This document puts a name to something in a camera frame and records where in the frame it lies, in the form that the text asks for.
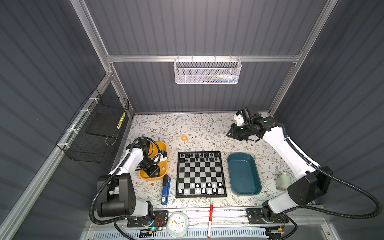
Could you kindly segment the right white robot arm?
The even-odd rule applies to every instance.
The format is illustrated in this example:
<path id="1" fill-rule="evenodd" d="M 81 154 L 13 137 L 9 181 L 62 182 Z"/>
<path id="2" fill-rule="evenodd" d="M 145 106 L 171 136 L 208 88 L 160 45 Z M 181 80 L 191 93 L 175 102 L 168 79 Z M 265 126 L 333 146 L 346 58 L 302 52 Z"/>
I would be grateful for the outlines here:
<path id="1" fill-rule="evenodd" d="M 231 125 L 227 137 L 238 141 L 248 141 L 251 136 L 263 139 L 286 162 L 296 178 L 285 192 L 263 203 L 261 215 L 265 222 L 271 223 L 279 215 L 297 209 L 308 209 L 331 216 L 358 220 L 374 218 L 382 212 L 381 203 L 372 194 L 334 176 L 329 167 L 320 166 L 305 154 L 287 135 L 285 126 L 275 118 L 264 118 L 260 114 L 252 114 L 250 109 L 245 107 L 236 112 L 234 120 L 235 123 Z M 353 215 L 309 206 L 310 202 L 327 193 L 331 181 L 336 181 L 363 194 L 375 204 L 376 208 L 367 214 Z"/>

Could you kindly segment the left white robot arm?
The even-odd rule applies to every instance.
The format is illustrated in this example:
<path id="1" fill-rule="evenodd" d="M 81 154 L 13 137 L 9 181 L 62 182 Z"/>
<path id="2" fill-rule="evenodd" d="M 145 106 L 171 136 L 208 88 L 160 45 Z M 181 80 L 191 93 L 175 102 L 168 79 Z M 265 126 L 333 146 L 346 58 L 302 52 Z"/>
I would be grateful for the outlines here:
<path id="1" fill-rule="evenodd" d="M 136 169 L 144 171 L 149 178 L 161 176 L 160 162 L 167 160 L 157 142 L 145 136 L 136 138 L 126 148 L 118 165 L 108 174 L 100 176 L 97 192 L 91 202 L 89 218 L 93 224 L 113 224 L 126 239 L 132 238 L 118 226 L 118 221 L 137 218 L 145 223 L 154 221 L 155 213 L 149 201 L 136 199 L 132 175 Z"/>

